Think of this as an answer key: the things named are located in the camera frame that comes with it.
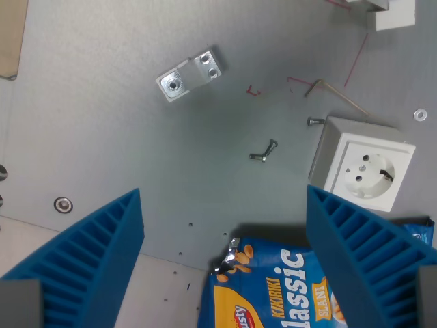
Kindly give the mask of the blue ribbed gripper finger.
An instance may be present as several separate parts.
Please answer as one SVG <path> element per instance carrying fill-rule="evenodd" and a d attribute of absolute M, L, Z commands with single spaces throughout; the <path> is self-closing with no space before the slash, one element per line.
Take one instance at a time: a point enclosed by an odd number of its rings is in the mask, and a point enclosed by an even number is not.
<path fill-rule="evenodd" d="M 138 189 L 38 248 L 2 278 L 42 286 L 45 327 L 114 327 L 144 240 Z"/>
<path fill-rule="evenodd" d="M 349 327 L 418 327 L 416 277 L 436 250 L 390 221 L 307 187 L 307 239 Z"/>

